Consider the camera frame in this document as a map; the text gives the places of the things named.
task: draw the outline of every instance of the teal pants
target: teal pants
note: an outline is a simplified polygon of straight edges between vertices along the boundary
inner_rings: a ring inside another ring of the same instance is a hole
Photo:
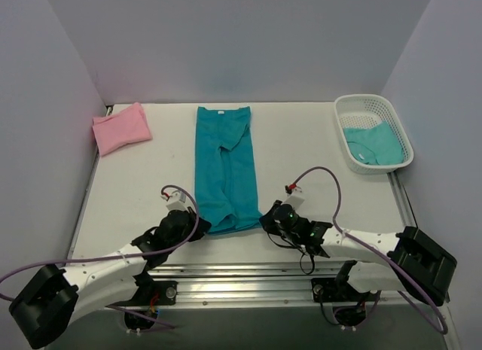
[[[250,107],[197,109],[195,195],[209,234],[259,226],[250,120]]]

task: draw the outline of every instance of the laundry basket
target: laundry basket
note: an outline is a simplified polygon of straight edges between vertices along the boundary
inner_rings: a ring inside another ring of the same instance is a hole
[[[401,126],[392,104],[382,96],[371,94],[354,94],[341,96],[334,102],[334,111],[338,124],[338,138],[341,150],[348,167],[364,175],[393,172],[398,168],[408,166],[413,160],[413,149],[407,134]],[[403,163],[391,166],[373,166],[360,163],[349,151],[343,128],[370,129],[386,121],[397,136],[404,152]]]

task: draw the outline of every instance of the teal cloth in basket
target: teal cloth in basket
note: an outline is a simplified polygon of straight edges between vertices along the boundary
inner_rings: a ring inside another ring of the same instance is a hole
[[[374,166],[403,163],[404,151],[387,122],[370,129],[344,128],[349,151],[357,161]]]
[[[197,109],[195,195],[209,234],[259,226],[250,120],[250,107]]]

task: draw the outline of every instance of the folded pink towel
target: folded pink towel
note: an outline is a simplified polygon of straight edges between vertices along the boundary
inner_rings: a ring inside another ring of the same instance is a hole
[[[144,108],[139,103],[108,117],[94,117],[92,129],[101,157],[123,145],[152,139]]]

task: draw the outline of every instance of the white wall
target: white wall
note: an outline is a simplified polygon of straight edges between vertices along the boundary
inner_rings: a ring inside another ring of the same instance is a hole
[[[415,150],[403,173],[420,227],[459,261],[450,295],[464,349],[482,343],[482,0],[431,0],[383,95]]]
[[[64,257],[102,103],[47,0],[0,0],[0,273]],[[15,295],[27,275],[5,282]],[[0,348],[30,348],[0,303]]]
[[[49,0],[102,98],[378,93],[429,0]]]

